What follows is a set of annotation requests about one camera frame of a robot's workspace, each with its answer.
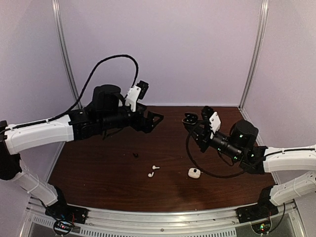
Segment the white earbud charging case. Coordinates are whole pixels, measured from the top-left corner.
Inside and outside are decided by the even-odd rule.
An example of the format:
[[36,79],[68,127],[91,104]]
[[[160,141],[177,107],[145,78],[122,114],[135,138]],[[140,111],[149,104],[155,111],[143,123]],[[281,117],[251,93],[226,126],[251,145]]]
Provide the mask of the white earbud charging case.
[[188,176],[190,178],[198,179],[201,175],[201,171],[197,168],[190,168],[188,171]]

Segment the black earbud charging case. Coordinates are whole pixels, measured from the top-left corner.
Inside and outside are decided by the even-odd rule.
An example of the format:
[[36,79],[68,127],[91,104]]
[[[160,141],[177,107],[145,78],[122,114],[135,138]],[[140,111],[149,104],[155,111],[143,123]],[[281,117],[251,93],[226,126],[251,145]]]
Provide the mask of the black earbud charging case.
[[182,119],[183,124],[195,125],[198,121],[198,115],[196,113],[186,112]]

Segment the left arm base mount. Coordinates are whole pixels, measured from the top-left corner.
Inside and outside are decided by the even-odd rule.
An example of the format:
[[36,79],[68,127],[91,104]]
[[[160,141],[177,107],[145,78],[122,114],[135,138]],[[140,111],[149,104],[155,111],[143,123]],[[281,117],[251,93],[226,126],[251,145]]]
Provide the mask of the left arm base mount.
[[85,224],[88,209],[73,205],[63,207],[45,206],[45,214],[55,220],[67,221],[71,224]]

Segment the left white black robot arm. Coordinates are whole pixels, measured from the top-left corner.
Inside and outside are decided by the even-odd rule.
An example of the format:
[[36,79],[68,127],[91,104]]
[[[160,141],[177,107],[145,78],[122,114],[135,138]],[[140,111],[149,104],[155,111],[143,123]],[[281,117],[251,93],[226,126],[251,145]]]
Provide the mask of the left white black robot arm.
[[25,124],[0,123],[0,178],[11,180],[26,192],[36,196],[49,211],[60,219],[71,215],[62,191],[42,181],[21,162],[20,152],[51,143],[88,139],[107,135],[110,129],[131,127],[150,133],[164,119],[163,115],[147,112],[138,103],[149,85],[141,81],[123,97],[116,85],[94,88],[92,101],[84,108],[70,110],[60,118],[49,118]]

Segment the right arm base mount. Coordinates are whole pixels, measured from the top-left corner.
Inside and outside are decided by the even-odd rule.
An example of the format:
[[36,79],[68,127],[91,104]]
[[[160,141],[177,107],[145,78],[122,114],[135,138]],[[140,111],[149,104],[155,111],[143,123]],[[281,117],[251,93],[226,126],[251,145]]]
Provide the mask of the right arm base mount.
[[277,215],[279,210],[271,203],[257,203],[236,209],[239,223],[257,221]]

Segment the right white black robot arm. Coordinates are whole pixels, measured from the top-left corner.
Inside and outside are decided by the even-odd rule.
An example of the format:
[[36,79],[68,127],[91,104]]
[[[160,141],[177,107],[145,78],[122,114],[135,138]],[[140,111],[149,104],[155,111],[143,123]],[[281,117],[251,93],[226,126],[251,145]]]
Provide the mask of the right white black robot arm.
[[[283,184],[265,188],[261,192],[259,203],[253,207],[253,214],[265,217],[273,206],[280,206],[289,200],[305,196],[316,191],[316,147],[274,148],[256,146],[258,129],[246,120],[237,121],[231,128],[229,136],[221,133],[219,123],[194,118],[182,120],[188,131],[186,151],[191,162],[203,173],[220,179],[238,177],[244,173],[265,174],[276,171],[304,170],[305,174]],[[241,171],[230,175],[218,175],[206,171],[194,160],[189,148],[193,138],[201,152],[212,147],[218,154],[228,156],[232,163],[239,163]]]

